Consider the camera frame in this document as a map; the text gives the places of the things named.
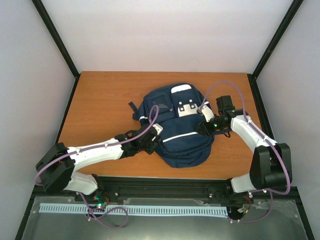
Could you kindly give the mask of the navy blue student backpack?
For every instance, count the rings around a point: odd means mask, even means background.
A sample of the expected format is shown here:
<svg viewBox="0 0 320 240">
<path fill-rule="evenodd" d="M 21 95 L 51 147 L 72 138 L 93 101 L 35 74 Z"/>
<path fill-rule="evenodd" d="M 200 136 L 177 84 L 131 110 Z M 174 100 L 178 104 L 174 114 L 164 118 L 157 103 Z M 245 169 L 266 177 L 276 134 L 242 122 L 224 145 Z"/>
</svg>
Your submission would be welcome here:
<svg viewBox="0 0 320 240">
<path fill-rule="evenodd" d="M 205 118 L 197 108 L 205 104 L 202 93 L 190 83 L 175 83 L 150 91 L 142 103 L 133 110 L 132 118 L 141 125 L 149 123 L 149 116 L 163 127 L 155 152 L 172 168 L 196 167 L 211 154 L 216 135 L 229 135 L 229 130 L 204 136 L 196 132 L 196 126 Z"/>
</svg>

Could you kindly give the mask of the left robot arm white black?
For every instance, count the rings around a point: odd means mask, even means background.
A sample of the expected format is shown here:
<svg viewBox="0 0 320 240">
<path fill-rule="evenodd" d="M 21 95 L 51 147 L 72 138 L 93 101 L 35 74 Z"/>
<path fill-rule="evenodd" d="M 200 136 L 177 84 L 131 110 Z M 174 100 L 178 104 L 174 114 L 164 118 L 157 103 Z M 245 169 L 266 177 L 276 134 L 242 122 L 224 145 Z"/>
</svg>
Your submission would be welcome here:
<svg viewBox="0 0 320 240">
<path fill-rule="evenodd" d="M 163 128 L 155 123 L 96 144 L 66 147 L 62 142 L 56 143 L 36 164 L 35 183 L 46 194 L 67 190 L 81 192 L 92 201 L 99 201 L 103 198 L 104 188 L 98 184 L 97 177 L 79 170 L 100 162 L 133 157 L 140 152 L 150 155 L 162 131 Z"/>
</svg>

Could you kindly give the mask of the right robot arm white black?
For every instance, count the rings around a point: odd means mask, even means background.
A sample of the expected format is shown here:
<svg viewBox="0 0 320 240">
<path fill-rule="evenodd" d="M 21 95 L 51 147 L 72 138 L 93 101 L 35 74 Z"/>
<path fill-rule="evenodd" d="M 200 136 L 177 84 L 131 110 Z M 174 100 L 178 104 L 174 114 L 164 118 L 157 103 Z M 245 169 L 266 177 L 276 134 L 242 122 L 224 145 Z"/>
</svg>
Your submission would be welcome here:
<svg viewBox="0 0 320 240">
<path fill-rule="evenodd" d="M 229 95 L 216 99 L 217 114 L 202 103 L 196 112 L 204 121 L 196 127 L 196 132 L 211 136 L 224 130 L 236 133 L 252 151 L 249 172 L 228 181 L 235 194 L 247 192 L 271 192 L 286 195 L 292 182 L 291 149 L 286 143 L 278 143 L 266 135 L 251 119 L 245 109 L 237 109 Z"/>
</svg>

